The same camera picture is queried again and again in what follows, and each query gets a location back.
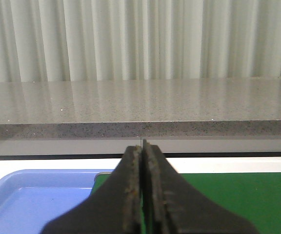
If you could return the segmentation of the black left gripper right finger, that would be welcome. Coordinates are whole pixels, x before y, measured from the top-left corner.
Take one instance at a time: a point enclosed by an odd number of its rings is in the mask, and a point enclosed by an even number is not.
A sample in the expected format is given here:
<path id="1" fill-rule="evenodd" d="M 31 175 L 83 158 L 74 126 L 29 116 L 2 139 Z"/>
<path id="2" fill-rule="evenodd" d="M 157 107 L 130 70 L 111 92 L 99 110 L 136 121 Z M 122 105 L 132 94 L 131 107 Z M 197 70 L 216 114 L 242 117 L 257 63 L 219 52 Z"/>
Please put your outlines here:
<path id="1" fill-rule="evenodd" d="M 157 145 L 142 143 L 143 212 L 148 234 L 255 234 L 247 219 L 189 184 Z"/>

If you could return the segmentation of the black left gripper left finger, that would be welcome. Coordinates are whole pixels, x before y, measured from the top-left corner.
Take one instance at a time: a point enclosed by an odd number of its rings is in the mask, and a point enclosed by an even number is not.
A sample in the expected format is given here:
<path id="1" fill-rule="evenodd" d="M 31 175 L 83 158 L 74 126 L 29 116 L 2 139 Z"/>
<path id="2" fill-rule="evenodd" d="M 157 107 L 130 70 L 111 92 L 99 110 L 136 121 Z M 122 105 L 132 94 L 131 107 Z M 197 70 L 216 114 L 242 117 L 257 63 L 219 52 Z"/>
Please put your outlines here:
<path id="1" fill-rule="evenodd" d="M 140 146 L 128 146 L 109 178 L 78 206 L 49 221 L 43 234 L 141 233 Z"/>

